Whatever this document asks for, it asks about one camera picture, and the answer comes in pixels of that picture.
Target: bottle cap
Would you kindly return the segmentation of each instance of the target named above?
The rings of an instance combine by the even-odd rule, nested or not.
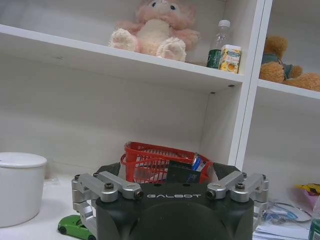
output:
[[[228,27],[228,28],[230,28],[230,21],[229,20],[221,20],[219,22],[219,27]]]

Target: plush toy foot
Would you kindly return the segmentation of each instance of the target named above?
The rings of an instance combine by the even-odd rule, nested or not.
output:
[[[119,28],[111,35],[109,47],[137,52],[138,40],[127,30]]]
[[[283,83],[289,86],[320,92],[320,75],[316,73],[305,73],[296,79],[287,80]]]
[[[186,44],[177,37],[165,40],[157,49],[156,56],[184,62],[186,61]]]
[[[261,66],[259,78],[275,83],[282,83],[285,79],[284,68],[281,64],[274,61],[265,63]]]

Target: brown teddy bear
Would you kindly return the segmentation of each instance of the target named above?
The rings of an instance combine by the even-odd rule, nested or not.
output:
[[[287,65],[281,61],[287,46],[288,41],[283,37],[269,36],[266,39],[259,78],[320,92],[319,74],[302,74],[302,67]]]

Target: white container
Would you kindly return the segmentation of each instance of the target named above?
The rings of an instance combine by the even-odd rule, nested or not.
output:
[[[47,159],[0,153],[0,228],[24,223],[40,210]]]

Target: silver metal bracket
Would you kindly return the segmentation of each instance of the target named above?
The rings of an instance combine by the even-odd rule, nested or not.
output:
[[[244,175],[240,171],[234,171],[217,182],[212,182],[207,185],[206,196],[211,199],[224,199],[226,192],[229,191],[235,184],[244,180]]]
[[[253,230],[262,221],[264,211],[268,208],[269,180],[265,175],[253,174],[247,178],[247,174],[234,171],[223,179],[207,185],[206,196],[210,200],[223,199],[226,192],[230,191],[231,199],[246,203],[249,199],[254,202]]]
[[[96,177],[89,174],[76,175],[71,182],[73,209],[80,214],[83,225],[97,237],[97,221],[92,207],[96,199],[111,203],[118,199],[119,192],[126,199],[138,200],[144,193],[138,183],[128,182],[107,171],[100,172]]]

